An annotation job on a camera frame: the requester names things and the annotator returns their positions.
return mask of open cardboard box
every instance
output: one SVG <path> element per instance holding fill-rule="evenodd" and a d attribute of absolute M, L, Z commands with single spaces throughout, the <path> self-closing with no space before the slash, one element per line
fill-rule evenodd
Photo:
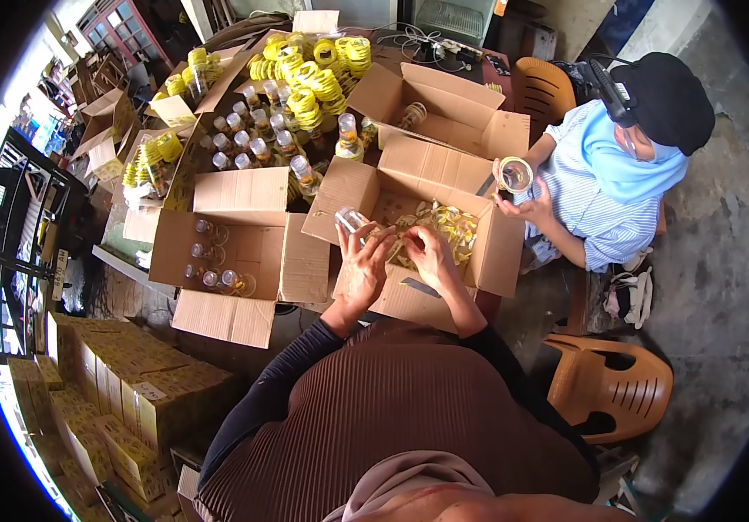
<path fill-rule="evenodd" d="M 478 220 L 473 254 L 459 266 L 471 295 L 481 289 L 509 298 L 516 288 L 525 226 L 484 197 L 490 168 L 487 160 L 397 134 L 386 144 L 376 169 L 343 158 L 331 161 L 302 232 L 337 245 L 333 215 L 345 204 L 386 225 L 414 214 L 418 203 L 435 199 Z M 386 266 L 383 293 L 369 310 L 455 331 L 443 299 L 423 284 L 418 272 L 396 263 Z"/>
<path fill-rule="evenodd" d="M 174 177 L 171 179 L 168 194 L 165 195 L 163 200 L 146 201 L 145 206 L 139 211 L 128 210 L 125 214 L 122 233 L 125 239 L 153 243 L 160 209 L 170 209 L 172 211 L 189 210 L 192 194 L 194 193 L 195 172 L 208 171 L 212 167 L 212 155 L 201 147 L 199 143 L 201 138 L 206 134 L 206 128 L 203 125 L 204 122 L 205 120 L 201 118 L 191 125 L 181 125 L 179 127 L 160 130 L 142 130 L 139 132 L 130 148 L 131 152 L 128 154 L 123 168 L 127 167 L 130 161 L 133 161 L 134 151 L 136 151 L 136 148 L 139 147 L 139 144 L 142 143 L 142 139 L 146 135 L 157 139 L 162 134 L 173 131 L 181 141 L 185 141 L 183 142 L 183 152 L 175 166 Z M 121 182 L 115 184 L 111 201 L 114 204 L 124 203 Z"/>
<path fill-rule="evenodd" d="M 100 181 L 112 180 L 122 173 L 130 144 L 142 128 L 134 106 L 124 90 L 113 89 L 82 109 L 82 113 L 88 121 L 72 159 L 88 154 L 87 172 L 93 172 Z"/>
<path fill-rule="evenodd" d="M 210 338 L 267 348 L 277 301 L 325 302 L 329 245 L 302 234 L 305 214 L 285 212 L 288 168 L 198 174 L 194 212 L 162 210 L 149 278 L 183 287 L 171 326 Z M 206 291 L 184 277 L 203 242 L 195 223 L 229 226 L 221 270 L 255 277 L 249 298 Z"/>
<path fill-rule="evenodd" d="M 203 113 L 213 113 L 218 105 L 232 99 L 232 91 L 229 89 L 232 80 L 241 72 L 249 57 L 239 54 L 243 45 L 230 47 L 215 51 L 221 56 L 221 67 L 223 72 L 221 78 L 218 78 L 215 84 L 209 89 L 209 93 L 197 104 L 197 109 L 192 111 L 180 96 L 170 96 L 165 99 L 151 100 L 149 108 L 145 110 L 146 114 L 157 116 L 160 120 L 165 121 L 169 127 L 178 127 L 180 125 L 193 124 L 197 121 L 198 115 Z M 171 74 L 179 74 L 188 66 L 187 62 L 180 62 L 177 67 L 171 71 Z M 168 94 L 165 83 L 160 86 L 158 92 Z"/>
<path fill-rule="evenodd" d="M 348 97 L 348 107 L 378 124 L 381 149 L 392 136 L 408 134 L 487 160 L 528 151 L 531 118 L 499 110 L 504 94 L 422 65 L 400 68 L 403 77 L 372 64 Z M 411 102 L 421 102 L 427 118 L 410 131 L 399 129 Z"/>

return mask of woman's left hand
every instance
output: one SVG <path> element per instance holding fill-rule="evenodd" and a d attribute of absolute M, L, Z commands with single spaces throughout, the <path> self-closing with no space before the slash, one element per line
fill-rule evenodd
<path fill-rule="evenodd" d="M 343 252 L 343 267 L 334 290 L 334 300 L 342 303 L 356 321 L 380 297 L 386 282 L 386 256 L 397 241 L 394 227 L 375 232 L 366 240 L 360 239 L 375 230 L 377 224 L 369 223 L 351 235 L 337 225 L 339 247 Z"/>
<path fill-rule="evenodd" d="M 503 200 L 497 192 L 493 195 L 496 205 L 508 217 L 517 217 L 521 220 L 533 223 L 537 229 L 544 230 L 548 224 L 554 221 L 554 213 L 551 210 L 551 193 L 548 185 L 542 178 L 537 178 L 536 183 L 540 186 L 540 197 L 532 201 L 524 201 L 521 204 L 513 204 Z"/>

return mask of brown ribbed top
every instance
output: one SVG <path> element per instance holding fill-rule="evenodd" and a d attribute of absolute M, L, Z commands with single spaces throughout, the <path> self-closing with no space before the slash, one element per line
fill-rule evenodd
<path fill-rule="evenodd" d="M 459 455 L 496 495 L 592 502 L 598 483 L 577 449 L 538 423 L 473 350 L 370 338 L 318 362 L 289 414 L 242 442 L 203 487 L 207 520 L 318 521 L 380 460 L 414 449 Z"/>

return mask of license plate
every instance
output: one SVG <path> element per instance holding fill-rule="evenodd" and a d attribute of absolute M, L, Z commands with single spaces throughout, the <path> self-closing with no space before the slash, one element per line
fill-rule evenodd
<path fill-rule="evenodd" d="M 67 259 L 69 259 L 69 252 L 59 248 L 57 262 L 55 263 L 55 277 L 53 278 L 53 301 L 61 301 L 61 291 L 64 289 L 64 274 L 67 273 Z"/>

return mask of light blue hijab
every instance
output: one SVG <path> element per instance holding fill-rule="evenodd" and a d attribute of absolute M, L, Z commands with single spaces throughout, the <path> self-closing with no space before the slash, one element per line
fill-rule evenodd
<path fill-rule="evenodd" d="M 598 104 L 587 116 L 583 131 L 582 156 L 604 194 L 618 203 L 638 203 L 661 195 L 682 181 L 688 170 L 688 156 L 678 147 L 651 140 L 655 157 L 636 161 L 615 141 L 615 122 L 607 107 Z"/>

